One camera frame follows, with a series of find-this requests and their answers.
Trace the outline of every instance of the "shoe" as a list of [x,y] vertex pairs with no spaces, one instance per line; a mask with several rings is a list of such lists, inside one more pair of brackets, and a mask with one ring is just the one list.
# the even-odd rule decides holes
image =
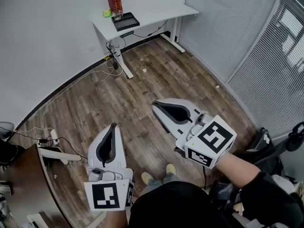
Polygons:
[[147,186],[149,185],[149,181],[153,180],[153,177],[147,173],[147,172],[143,172],[142,173],[142,181],[144,182],[144,184],[146,184]]
[[169,173],[176,176],[176,169],[175,169],[175,166],[173,164],[167,164],[166,165],[166,174],[168,175]]

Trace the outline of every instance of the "wooden table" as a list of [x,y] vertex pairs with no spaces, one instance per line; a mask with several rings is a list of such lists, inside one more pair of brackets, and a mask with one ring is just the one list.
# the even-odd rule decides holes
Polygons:
[[12,195],[5,198],[19,226],[28,222],[27,215],[44,213],[54,227],[72,227],[60,208],[36,145],[16,159],[0,180],[12,184]]

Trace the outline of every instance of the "desk leg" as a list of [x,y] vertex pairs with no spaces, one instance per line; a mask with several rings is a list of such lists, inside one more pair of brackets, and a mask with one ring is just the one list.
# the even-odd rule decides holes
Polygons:
[[[114,39],[110,41],[111,45],[119,45],[118,43],[115,43]],[[114,48],[115,49],[115,59],[118,62],[118,64],[120,65],[120,67],[123,69],[123,71],[125,72],[125,74],[127,75],[128,78],[133,78],[133,74],[131,73],[130,69],[127,67],[126,64],[124,64],[124,59],[123,59],[123,55],[121,55],[121,51],[119,48]]]
[[185,49],[182,48],[179,44],[177,44],[175,42],[175,35],[176,35],[176,29],[177,29],[177,20],[178,18],[175,18],[174,19],[174,26],[173,26],[173,30],[171,31],[171,35],[170,35],[170,38],[167,37],[166,35],[164,34],[161,34],[161,36],[163,38],[165,38],[167,41],[169,41],[172,45],[174,45],[178,50],[180,50],[181,53],[185,52]]

